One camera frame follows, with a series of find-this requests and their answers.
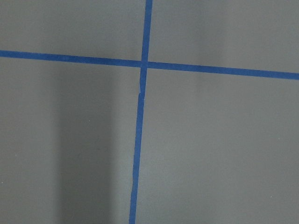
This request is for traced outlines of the long vertical blue tape line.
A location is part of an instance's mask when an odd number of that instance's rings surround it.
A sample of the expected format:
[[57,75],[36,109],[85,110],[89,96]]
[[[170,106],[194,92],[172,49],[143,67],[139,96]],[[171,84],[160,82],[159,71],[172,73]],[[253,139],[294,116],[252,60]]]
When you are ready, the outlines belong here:
[[146,92],[146,80],[147,80],[148,57],[149,57],[149,46],[150,46],[152,5],[153,5],[153,1],[151,0],[147,0],[145,2],[142,55],[141,55],[141,66],[140,66],[140,80],[139,80],[140,91],[139,91],[138,102],[137,102],[135,148],[134,148],[133,169],[132,169],[132,189],[131,189],[131,196],[130,196],[130,209],[129,209],[129,220],[128,220],[129,224],[134,224],[136,220],[144,100],[145,100],[145,92]]

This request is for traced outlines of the long horizontal blue tape line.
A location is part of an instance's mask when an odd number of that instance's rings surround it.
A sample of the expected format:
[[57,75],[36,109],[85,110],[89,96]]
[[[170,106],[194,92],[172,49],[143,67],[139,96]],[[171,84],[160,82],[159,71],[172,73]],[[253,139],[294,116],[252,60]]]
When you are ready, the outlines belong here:
[[[9,50],[1,50],[0,56],[9,57],[9,58],[57,61],[57,62],[68,62],[68,63],[112,65],[112,66],[134,67],[134,68],[140,68],[142,65],[141,61],[135,61],[135,60],[32,53],[32,52],[20,52],[20,51],[9,51]],[[190,71],[190,72],[250,76],[250,77],[280,78],[280,79],[290,79],[290,80],[299,79],[299,74],[292,73],[292,72],[251,70],[251,69],[238,69],[238,68],[190,65],[190,64],[179,64],[179,63],[162,63],[162,62],[147,62],[146,65],[150,69],[159,69],[159,70],[179,70],[179,71]]]

